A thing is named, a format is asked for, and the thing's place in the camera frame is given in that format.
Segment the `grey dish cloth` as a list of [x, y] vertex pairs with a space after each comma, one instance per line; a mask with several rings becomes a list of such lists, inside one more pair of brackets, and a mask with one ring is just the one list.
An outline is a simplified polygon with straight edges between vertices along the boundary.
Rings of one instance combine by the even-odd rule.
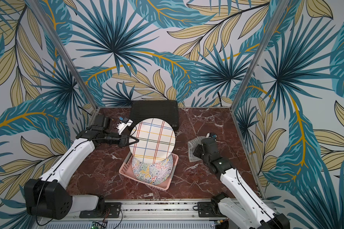
[[198, 145], [201, 144], [201, 141], [205, 138], [205, 136], [198, 136], [193, 140], [188, 141], [188, 158], [190, 163], [201, 160], [200, 158], [194, 155], [194, 151], [197, 149]]

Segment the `plaid striped white plate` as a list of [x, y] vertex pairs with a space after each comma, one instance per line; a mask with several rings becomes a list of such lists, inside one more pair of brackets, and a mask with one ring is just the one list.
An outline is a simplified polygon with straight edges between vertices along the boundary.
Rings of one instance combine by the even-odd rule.
[[176, 136], [172, 126], [162, 119], [148, 118], [140, 121], [131, 135], [138, 139], [130, 145], [132, 155], [142, 163], [164, 161], [174, 150]]

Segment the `colourful squiggle pattern plate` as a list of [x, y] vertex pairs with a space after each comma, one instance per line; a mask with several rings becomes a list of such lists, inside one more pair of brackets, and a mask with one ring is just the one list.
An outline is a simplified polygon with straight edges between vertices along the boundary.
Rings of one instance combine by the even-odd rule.
[[163, 183], [170, 176], [173, 167], [172, 155], [155, 164], [147, 164], [135, 158], [132, 159], [132, 170], [136, 179], [151, 185]]

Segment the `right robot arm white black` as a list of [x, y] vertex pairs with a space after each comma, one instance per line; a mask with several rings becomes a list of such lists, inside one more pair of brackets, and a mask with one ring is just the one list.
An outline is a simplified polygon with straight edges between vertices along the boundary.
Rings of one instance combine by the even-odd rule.
[[210, 172], [224, 184], [240, 203], [238, 206], [227, 194], [211, 198], [210, 208], [214, 216], [225, 216], [240, 229], [289, 229], [290, 221], [284, 214], [276, 213], [251, 189], [238, 169], [221, 156], [216, 139], [201, 140], [194, 156], [203, 160]]

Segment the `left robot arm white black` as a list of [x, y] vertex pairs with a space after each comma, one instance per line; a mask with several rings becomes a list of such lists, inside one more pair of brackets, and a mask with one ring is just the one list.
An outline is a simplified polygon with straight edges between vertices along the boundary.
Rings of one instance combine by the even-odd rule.
[[94, 123], [77, 136], [72, 146], [47, 172], [37, 179], [30, 179], [24, 186], [27, 213], [34, 217], [61, 220], [69, 213], [85, 212], [103, 216], [106, 204], [99, 195], [75, 195], [67, 192], [71, 177], [100, 144], [117, 145], [120, 148], [138, 143], [123, 131], [133, 124], [128, 118], [120, 118], [116, 132], [108, 132], [111, 119], [97, 115]]

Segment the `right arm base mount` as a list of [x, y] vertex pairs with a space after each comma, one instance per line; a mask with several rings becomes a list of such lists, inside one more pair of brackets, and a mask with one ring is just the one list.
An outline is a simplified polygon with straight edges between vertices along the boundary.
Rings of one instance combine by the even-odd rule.
[[212, 218], [222, 216], [212, 202], [198, 202], [197, 211], [200, 218]]

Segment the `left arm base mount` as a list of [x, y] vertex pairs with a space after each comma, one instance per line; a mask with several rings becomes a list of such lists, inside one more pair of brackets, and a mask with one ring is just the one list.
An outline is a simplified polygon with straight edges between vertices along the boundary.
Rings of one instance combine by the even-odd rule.
[[121, 202], [105, 202], [97, 206], [95, 210], [87, 210], [80, 212], [81, 219], [107, 218], [115, 219], [120, 215]]

